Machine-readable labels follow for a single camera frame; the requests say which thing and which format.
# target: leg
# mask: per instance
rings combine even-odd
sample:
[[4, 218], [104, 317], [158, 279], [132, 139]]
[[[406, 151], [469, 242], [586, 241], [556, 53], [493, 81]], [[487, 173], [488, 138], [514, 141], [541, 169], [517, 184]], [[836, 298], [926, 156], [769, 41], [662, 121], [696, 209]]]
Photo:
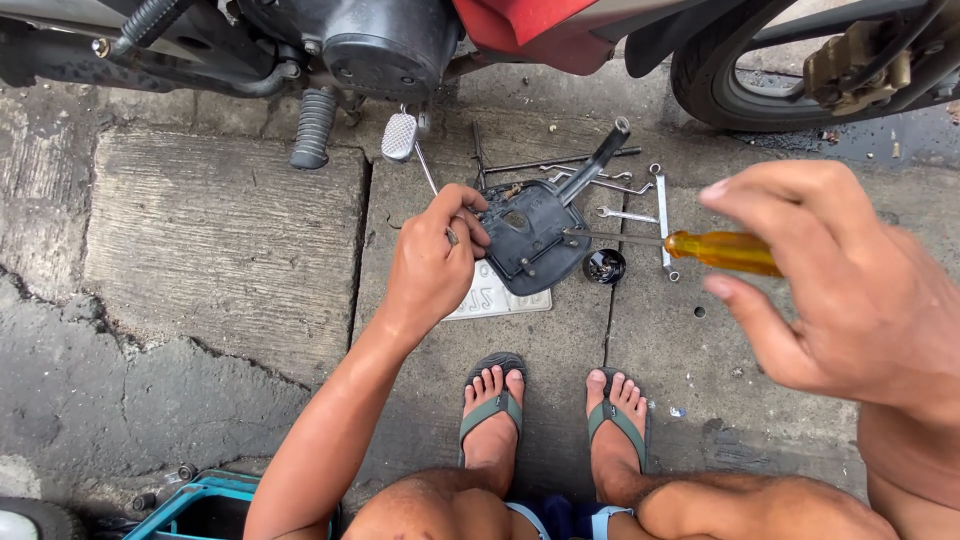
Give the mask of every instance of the leg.
[[[504, 384], [523, 405], [520, 372], [504, 377], [503, 370], [494, 366], [464, 389], [464, 416], [500, 394]], [[516, 441], [516, 428], [507, 413], [493, 415], [464, 439], [465, 468], [421, 471], [398, 480], [360, 509], [345, 540], [537, 538], [533, 526], [522, 517], [518, 520], [518, 514], [502, 501], [514, 475]]]
[[[603, 400], [604, 374], [590, 372], [587, 412]], [[643, 433], [646, 400], [632, 380], [613, 379], [611, 403]], [[869, 507], [819, 480], [734, 473], [642, 475], [630, 439], [612, 422], [597, 429], [590, 468], [601, 503], [632, 508], [615, 514], [610, 538], [884, 538], [890, 525]]]

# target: yellow screwdriver handle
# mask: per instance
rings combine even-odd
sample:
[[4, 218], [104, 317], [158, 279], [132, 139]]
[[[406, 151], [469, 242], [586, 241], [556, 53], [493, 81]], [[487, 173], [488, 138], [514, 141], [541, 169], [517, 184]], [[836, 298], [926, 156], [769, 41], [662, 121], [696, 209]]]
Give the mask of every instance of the yellow screwdriver handle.
[[770, 246], [750, 233], [677, 231], [663, 240], [663, 249], [673, 257], [696, 257], [714, 268], [783, 277], [770, 254]]

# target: motorcycle tire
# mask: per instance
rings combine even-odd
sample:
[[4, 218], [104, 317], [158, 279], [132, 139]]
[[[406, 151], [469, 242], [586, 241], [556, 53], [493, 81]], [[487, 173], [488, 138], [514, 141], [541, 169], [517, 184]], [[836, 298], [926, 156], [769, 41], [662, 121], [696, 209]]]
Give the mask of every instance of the motorcycle tire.
[[950, 99], [935, 99], [925, 93], [900, 111], [868, 106], [843, 116], [833, 116], [829, 110], [817, 106], [773, 106], [743, 99], [732, 84], [736, 60], [764, 26], [795, 2], [797, 0], [745, 0], [674, 52], [670, 82], [681, 107], [716, 128], [788, 132], [868, 120], [960, 98], [958, 86]]
[[77, 515], [57, 504], [39, 499], [0, 497], [0, 510], [30, 520], [39, 540], [86, 540], [86, 530]]

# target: hand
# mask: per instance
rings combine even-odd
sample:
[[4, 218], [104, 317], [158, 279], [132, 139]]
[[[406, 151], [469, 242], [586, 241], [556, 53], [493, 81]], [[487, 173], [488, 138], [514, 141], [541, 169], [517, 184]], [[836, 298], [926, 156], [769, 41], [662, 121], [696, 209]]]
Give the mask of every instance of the hand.
[[704, 287], [730, 308], [771, 379], [799, 390], [960, 422], [960, 291], [912, 234], [880, 222], [835, 161], [771, 161], [700, 201], [770, 244], [799, 318], [719, 274]]
[[[475, 189], [447, 184], [424, 213], [403, 223], [396, 240], [380, 311], [391, 326], [418, 342], [464, 301], [473, 262], [490, 245], [490, 236], [467, 207], [484, 211], [487, 202]], [[447, 239], [447, 227], [457, 235], [455, 246]]]

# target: license plate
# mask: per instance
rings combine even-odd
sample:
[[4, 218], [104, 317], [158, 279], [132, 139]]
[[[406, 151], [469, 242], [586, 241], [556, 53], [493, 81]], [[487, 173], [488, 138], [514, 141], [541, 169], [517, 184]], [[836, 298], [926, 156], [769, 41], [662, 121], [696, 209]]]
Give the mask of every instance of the license plate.
[[445, 321], [476, 319], [522, 313], [524, 311], [547, 311], [553, 307], [550, 289], [530, 296], [514, 296], [485, 260], [473, 266], [473, 283], [467, 297], [457, 310], [447, 315]]

